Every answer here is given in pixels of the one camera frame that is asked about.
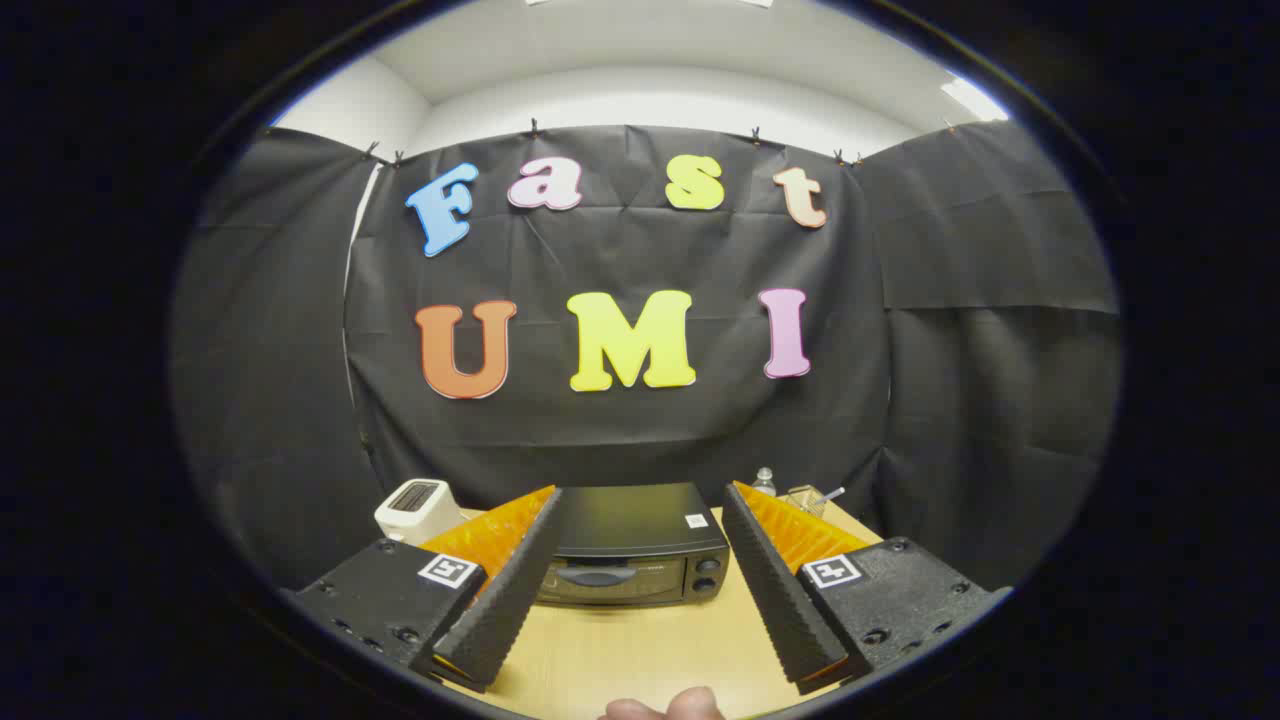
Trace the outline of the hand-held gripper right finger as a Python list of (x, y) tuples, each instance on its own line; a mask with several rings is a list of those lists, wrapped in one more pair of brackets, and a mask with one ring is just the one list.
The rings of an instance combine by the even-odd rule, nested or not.
[(1010, 594), (913, 539), (859, 539), (741, 483), (727, 486), (722, 520), (785, 678), (804, 694), (895, 671)]

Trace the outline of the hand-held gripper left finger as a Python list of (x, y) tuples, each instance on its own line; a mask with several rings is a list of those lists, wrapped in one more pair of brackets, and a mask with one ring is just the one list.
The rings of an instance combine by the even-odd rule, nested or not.
[(378, 539), (296, 593), (352, 646), (484, 692), (538, 596), (564, 525), (547, 486), (420, 544)]

